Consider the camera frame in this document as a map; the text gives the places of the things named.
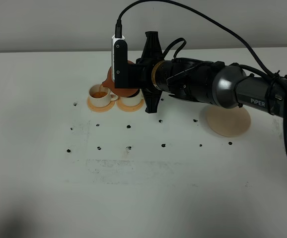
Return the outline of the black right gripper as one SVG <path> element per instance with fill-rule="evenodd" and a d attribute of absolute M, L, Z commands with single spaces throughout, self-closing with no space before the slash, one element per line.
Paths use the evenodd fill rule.
<path fill-rule="evenodd" d="M 147 31 L 145 36 L 146 42 L 142 56 L 136 59 L 133 68 L 133 87 L 143 89 L 142 93 L 146 104 L 145 112 L 154 114 L 157 113 L 161 89 L 153 83 L 152 71 L 159 62 L 163 61 L 163 52 L 157 31 Z"/>

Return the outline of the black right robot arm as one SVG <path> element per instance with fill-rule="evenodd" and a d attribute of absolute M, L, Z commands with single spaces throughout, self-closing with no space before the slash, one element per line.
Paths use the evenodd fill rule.
<path fill-rule="evenodd" d="M 222 61 L 202 61 L 179 58 L 166 60 L 170 49 L 185 39 L 173 41 L 165 51 L 161 49 L 158 33 L 146 32 L 146 43 L 136 64 L 143 66 L 138 74 L 146 112 L 157 112 L 163 92 L 189 102 L 199 102 L 226 109 L 243 105 L 271 115 L 284 117 L 287 99 L 287 75 L 268 74 L 256 68 Z"/>

